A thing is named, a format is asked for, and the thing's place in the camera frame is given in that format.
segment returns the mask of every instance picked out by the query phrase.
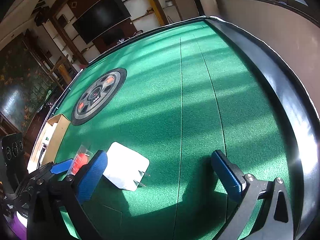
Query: open cardboard box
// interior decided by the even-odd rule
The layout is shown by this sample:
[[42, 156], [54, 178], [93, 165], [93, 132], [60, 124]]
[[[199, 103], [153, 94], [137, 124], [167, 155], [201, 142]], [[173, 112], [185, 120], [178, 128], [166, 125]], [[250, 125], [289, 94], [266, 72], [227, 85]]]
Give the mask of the open cardboard box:
[[42, 154], [41, 166], [49, 162], [54, 162], [61, 141], [68, 129], [69, 124], [70, 121], [63, 114], [55, 115], [54, 117], [47, 120], [31, 153], [28, 163], [29, 173], [37, 169], [39, 158], [41, 155], [41, 149], [44, 142], [48, 143], [48, 146]]

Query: blue gripper pad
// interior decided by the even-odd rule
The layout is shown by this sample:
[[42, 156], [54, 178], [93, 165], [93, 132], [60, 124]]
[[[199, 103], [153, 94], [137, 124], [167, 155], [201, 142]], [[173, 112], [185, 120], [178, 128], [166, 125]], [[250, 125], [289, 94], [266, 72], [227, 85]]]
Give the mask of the blue gripper pad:
[[240, 203], [241, 197], [241, 184], [233, 175], [231, 169], [220, 156], [222, 151], [215, 150], [211, 154], [211, 166], [215, 173], [218, 175], [222, 185], [224, 186], [228, 196], [235, 202]]
[[100, 156], [94, 161], [87, 173], [81, 179], [78, 185], [77, 199], [80, 204], [91, 198], [104, 170], [108, 164], [108, 157], [105, 151], [101, 151]]
[[61, 172], [69, 170], [72, 161], [73, 161], [73, 159], [71, 158], [71, 159], [68, 159], [68, 160], [66, 160], [64, 162], [60, 162], [60, 163], [57, 163], [57, 164], [53, 165], [51, 170], [50, 170], [51, 173], [52, 174], [59, 174]]

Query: green felt surface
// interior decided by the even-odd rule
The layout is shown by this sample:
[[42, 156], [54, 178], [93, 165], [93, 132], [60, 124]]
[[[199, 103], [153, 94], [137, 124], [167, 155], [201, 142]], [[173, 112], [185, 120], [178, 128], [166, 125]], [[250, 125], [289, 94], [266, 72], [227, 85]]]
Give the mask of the green felt surface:
[[[225, 152], [244, 173], [284, 178], [285, 145], [256, 78], [204, 22], [128, 45], [84, 70], [57, 114], [71, 111], [90, 84], [123, 67], [127, 79], [111, 102], [81, 126], [70, 124], [56, 162], [81, 143], [108, 150], [117, 141], [150, 160], [145, 188], [124, 191], [102, 178], [84, 210], [109, 239], [212, 239], [225, 222], [226, 192], [210, 167]], [[243, 232], [248, 234], [254, 216]]]

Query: television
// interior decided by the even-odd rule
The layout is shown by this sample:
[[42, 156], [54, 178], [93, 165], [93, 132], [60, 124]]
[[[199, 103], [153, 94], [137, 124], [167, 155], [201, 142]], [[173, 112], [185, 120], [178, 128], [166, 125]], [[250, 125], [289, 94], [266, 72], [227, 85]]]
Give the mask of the television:
[[100, 0], [86, 10], [73, 27], [85, 43], [89, 43], [131, 15], [122, 0]]

